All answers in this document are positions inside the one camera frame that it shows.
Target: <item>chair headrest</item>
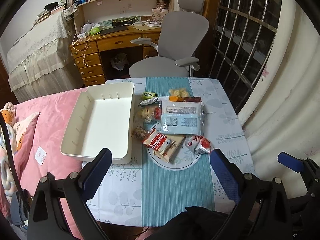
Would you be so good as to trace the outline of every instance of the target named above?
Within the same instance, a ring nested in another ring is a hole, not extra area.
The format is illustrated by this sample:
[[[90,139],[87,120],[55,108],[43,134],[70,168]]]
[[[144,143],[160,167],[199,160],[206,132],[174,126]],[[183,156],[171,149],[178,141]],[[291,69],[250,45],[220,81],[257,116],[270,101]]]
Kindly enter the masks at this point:
[[[178,0],[179,7],[188,12],[201,13],[204,0]]]

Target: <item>pink leaf print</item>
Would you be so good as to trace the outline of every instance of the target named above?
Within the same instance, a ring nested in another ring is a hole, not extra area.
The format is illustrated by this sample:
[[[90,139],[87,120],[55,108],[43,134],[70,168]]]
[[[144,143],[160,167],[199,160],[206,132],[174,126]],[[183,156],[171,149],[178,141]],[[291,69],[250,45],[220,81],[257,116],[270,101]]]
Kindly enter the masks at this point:
[[[264,70],[262,71],[262,76],[267,77],[268,74],[269,74],[269,72],[268,72],[266,69],[264,69]]]

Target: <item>white box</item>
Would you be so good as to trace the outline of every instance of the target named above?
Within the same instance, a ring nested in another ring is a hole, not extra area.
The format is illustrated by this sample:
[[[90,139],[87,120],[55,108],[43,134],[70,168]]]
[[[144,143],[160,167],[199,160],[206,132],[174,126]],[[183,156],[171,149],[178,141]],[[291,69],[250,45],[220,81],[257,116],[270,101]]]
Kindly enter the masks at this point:
[[[112,163],[129,163],[133,112],[132,82],[89,86],[80,93],[70,116],[62,154],[90,162],[102,148],[108,148]]]

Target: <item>blue and white package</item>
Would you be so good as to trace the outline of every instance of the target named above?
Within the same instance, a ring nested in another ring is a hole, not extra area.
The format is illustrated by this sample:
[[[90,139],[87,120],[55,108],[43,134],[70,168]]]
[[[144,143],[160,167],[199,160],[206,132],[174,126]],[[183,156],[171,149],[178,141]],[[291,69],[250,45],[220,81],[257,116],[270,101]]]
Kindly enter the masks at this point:
[[[201,135],[202,103],[161,101],[161,133]]]

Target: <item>chair seat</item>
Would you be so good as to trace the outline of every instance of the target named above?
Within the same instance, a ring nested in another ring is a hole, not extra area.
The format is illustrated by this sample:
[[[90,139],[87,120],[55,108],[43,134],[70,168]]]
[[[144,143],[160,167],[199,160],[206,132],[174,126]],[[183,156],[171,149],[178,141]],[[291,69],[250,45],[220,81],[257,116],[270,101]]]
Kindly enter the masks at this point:
[[[129,68],[132,78],[138,77],[188,77],[185,67],[178,67],[172,59],[166,57],[148,57]]]

